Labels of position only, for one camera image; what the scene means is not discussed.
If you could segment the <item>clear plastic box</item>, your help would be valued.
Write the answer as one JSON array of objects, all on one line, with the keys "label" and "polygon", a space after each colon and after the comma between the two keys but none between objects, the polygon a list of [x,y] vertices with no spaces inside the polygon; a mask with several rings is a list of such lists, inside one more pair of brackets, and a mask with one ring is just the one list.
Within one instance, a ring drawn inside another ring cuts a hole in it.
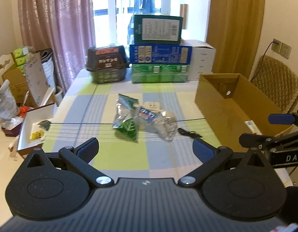
[{"label": "clear plastic box", "polygon": [[160,117],[153,126],[144,127],[139,126],[145,131],[153,132],[166,141],[172,141],[177,131],[177,118],[172,113],[167,111],[159,112]]}]

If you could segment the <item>green leaf packet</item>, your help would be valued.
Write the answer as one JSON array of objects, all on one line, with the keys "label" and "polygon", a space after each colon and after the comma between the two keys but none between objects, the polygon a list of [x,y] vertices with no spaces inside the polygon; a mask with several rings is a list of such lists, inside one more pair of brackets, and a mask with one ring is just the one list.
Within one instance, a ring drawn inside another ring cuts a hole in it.
[{"label": "green leaf packet", "polygon": [[138,141],[137,125],[133,118],[125,119],[116,129],[132,141]]}]

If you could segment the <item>silver tea foil pouch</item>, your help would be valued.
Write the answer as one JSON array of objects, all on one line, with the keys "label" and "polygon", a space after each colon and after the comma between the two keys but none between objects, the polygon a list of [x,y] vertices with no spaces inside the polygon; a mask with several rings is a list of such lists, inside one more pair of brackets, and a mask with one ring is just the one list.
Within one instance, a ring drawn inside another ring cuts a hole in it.
[{"label": "silver tea foil pouch", "polygon": [[135,116],[135,106],[138,104],[139,100],[132,98],[127,95],[118,94],[116,99],[116,113],[114,116],[114,121],[112,124],[113,129],[117,129],[123,122],[128,119],[134,118]]}]

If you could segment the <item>large white medicine box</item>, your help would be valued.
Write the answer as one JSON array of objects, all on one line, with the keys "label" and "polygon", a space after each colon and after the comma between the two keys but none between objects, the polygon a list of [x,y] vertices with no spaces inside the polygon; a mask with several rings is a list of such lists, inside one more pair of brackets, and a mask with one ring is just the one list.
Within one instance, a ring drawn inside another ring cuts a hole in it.
[{"label": "large white medicine box", "polygon": [[245,121],[245,124],[250,129],[250,131],[252,132],[252,134],[262,135],[261,131],[259,130],[259,128],[257,127],[257,125],[254,123],[253,120]]}]

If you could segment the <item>clear blue label case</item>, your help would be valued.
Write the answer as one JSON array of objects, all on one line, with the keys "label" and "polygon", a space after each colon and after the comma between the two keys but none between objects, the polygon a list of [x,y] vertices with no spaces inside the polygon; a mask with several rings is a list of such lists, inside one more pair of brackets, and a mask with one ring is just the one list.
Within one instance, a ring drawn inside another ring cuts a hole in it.
[{"label": "clear blue label case", "polygon": [[160,113],[139,106],[136,108],[134,121],[139,126],[149,127],[153,126],[159,117]]}]

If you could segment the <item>brown cardboard box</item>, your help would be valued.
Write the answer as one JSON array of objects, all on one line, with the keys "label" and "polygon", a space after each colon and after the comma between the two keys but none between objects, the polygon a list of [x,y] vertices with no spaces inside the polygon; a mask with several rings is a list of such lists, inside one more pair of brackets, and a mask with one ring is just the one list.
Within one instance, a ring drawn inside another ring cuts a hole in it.
[{"label": "brown cardboard box", "polygon": [[252,120],[262,135],[290,133],[291,125],[268,122],[270,114],[280,109],[241,74],[202,74],[195,95],[195,104],[223,146],[235,152],[246,152],[239,144],[243,133],[251,133],[246,122]]}]

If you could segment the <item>checked tablecloth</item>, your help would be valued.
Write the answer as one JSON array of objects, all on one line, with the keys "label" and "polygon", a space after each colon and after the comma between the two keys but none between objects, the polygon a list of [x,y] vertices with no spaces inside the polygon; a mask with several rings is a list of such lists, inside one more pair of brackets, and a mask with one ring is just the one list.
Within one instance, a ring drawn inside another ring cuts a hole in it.
[{"label": "checked tablecloth", "polygon": [[57,152],[95,137],[99,153],[91,165],[113,179],[181,177],[203,164],[193,131],[215,147],[245,152],[243,133],[279,136],[291,126],[273,125],[277,106],[240,74],[202,75],[182,84],[94,84],[81,71],[61,102],[43,149]]}]

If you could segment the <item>crumpled silver bag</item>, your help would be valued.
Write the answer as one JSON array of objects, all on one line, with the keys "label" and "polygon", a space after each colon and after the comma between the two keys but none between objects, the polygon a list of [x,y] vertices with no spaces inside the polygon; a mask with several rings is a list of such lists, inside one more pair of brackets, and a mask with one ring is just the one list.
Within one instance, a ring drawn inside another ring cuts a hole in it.
[{"label": "crumpled silver bag", "polygon": [[5,80],[0,87],[0,126],[8,127],[15,120],[19,109],[10,90],[10,81]]}]

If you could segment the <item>black noodle bowl pack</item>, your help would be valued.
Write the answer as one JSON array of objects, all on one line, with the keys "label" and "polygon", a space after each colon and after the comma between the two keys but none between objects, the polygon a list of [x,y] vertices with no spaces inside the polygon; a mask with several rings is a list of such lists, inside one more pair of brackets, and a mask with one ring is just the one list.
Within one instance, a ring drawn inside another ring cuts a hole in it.
[{"label": "black noodle bowl pack", "polygon": [[129,60],[123,45],[90,47],[86,70],[97,84],[121,82],[126,77]]}]

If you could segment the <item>green shrink-wrapped pack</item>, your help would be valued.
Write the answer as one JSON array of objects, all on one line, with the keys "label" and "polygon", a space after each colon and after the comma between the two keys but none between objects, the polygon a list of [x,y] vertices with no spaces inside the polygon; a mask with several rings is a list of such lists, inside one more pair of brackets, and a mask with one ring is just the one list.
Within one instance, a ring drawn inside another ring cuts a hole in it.
[{"label": "green shrink-wrapped pack", "polygon": [[180,64],[133,64],[132,83],[184,83],[188,66]]}]

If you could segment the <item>blue carton box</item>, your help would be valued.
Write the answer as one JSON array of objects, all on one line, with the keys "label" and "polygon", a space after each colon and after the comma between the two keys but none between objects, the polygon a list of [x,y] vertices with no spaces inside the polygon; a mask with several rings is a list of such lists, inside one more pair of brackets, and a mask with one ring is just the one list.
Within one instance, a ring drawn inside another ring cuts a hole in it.
[{"label": "blue carton box", "polygon": [[188,65],[192,48],[188,44],[130,44],[130,63]]}]

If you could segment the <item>green tissue packs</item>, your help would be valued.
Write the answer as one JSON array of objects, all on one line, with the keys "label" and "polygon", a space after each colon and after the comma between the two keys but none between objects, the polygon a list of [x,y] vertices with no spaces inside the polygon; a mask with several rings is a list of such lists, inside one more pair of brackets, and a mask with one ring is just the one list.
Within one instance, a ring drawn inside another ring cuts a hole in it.
[{"label": "green tissue packs", "polygon": [[32,46],[22,46],[13,51],[13,57],[17,66],[22,66],[28,61],[28,55],[34,53],[35,50]]}]

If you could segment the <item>dark green top box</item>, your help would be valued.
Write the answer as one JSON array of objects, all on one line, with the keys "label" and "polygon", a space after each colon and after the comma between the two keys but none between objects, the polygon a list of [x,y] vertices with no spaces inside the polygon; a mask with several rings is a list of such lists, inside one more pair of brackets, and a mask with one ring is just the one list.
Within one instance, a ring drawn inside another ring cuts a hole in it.
[{"label": "dark green top box", "polygon": [[139,14],[133,18],[135,44],[180,44],[182,17]]}]

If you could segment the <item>pink curtain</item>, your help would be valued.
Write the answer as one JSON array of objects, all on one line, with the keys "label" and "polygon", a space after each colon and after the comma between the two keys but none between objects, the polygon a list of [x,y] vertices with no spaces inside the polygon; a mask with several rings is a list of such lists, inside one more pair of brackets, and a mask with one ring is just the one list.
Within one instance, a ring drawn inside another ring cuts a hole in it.
[{"label": "pink curtain", "polygon": [[18,0],[23,44],[51,48],[55,79],[66,92],[95,45],[92,0]]}]

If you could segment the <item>wall power socket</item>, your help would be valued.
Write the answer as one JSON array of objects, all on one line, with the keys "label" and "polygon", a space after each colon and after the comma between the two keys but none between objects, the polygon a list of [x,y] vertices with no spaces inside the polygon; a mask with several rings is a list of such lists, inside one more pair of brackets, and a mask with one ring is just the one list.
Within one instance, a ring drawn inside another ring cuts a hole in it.
[{"label": "wall power socket", "polygon": [[281,44],[282,44],[282,42],[280,40],[277,40],[274,38],[273,43],[272,43],[272,51],[279,54],[281,51]]}]

